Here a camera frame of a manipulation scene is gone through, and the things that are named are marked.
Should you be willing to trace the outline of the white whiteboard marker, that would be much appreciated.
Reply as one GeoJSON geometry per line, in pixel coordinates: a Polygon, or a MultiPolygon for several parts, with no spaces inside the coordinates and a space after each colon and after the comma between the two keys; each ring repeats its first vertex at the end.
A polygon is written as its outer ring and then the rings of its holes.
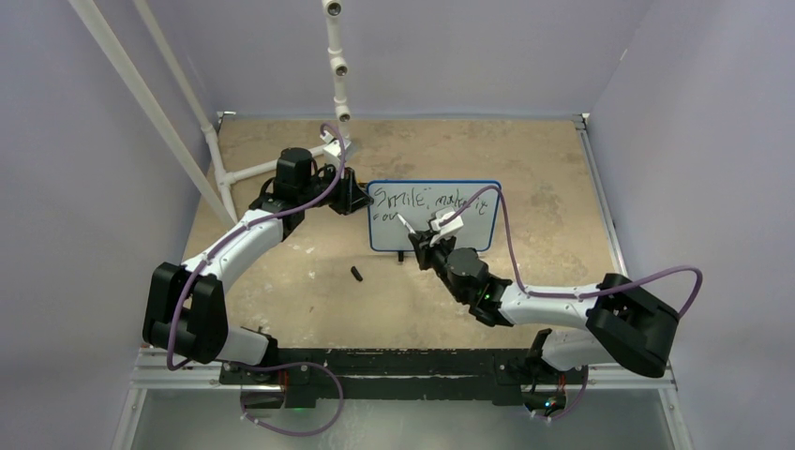
{"type": "Polygon", "coordinates": [[[408,234],[417,234],[417,231],[413,228],[413,226],[400,213],[397,213],[397,219],[400,221],[403,227],[408,231],[408,234]]]}

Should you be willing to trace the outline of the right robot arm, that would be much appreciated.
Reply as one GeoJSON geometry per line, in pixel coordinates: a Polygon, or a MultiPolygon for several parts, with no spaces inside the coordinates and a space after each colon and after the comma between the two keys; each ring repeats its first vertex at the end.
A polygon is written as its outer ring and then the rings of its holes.
{"type": "Polygon", "coordinates": [[[607,274],[597,284],[530,292],[492,275],[474,249],[457,247],[453,237],[411,232],[408,239],[420,269],[432,270],[480,323],[544,325],[526,357],[537,381],[612,362],[647,378],[665,374],[680,315],[629,278],[607,274]]]}

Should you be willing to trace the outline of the black marker cap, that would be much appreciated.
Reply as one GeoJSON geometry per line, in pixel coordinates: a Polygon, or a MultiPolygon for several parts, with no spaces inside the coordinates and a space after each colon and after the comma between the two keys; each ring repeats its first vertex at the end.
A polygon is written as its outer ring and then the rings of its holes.
{"type": "Polygon", "coordinates": [[[363,276],[361,275],[361,273],[359,272],[359,270],[357,269],[357,267],[356,267],[356,266],[352,266],[352,267],[351,267],[351,273],[352,273],[353,277],[354,277],[354,278],[355,278],[355,279],[356,279],[358,282],[362,282],[362,281],[364,280],[364,279],[363,279],[363,276]]]}

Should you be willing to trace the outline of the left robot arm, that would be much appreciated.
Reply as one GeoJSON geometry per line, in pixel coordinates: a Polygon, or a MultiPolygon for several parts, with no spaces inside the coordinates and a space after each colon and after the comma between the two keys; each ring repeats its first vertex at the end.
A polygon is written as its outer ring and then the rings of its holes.
{"type": "Polygon", "coordinates": [[[276,174],[241,219],[211,247],[179,264],[153,272],[142,325],[145,343],[189,362],[243,365],[255,383],[279,371],[278,342],[270,335],[231,325],[225,295],[262,255],[285,241],[310,208],[327,206],[348,216],[371,205],[344,158],[342,142],[323,149],[319,165],[300,147],[281,151],[276,174]]]}

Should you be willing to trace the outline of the blue framed whiteboard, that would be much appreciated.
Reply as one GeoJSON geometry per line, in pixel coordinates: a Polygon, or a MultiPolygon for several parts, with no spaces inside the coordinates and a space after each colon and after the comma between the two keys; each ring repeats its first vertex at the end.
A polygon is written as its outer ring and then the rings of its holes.
{"type": "MultiPolygon", "coordinates": [[[[496,180],[375,180],[367,184],[373,204],[367,209],[370,247],[378,252],[411,251],[408,229],[429,228],[434,214],[445,208],[458,210],[478,190],[498,188],[496,180]]],[[[500,209],[498,194],[488,190],[462,213],[464,227],[457,233],[459,247],[486,251],[490,248],[500,209]]]]}

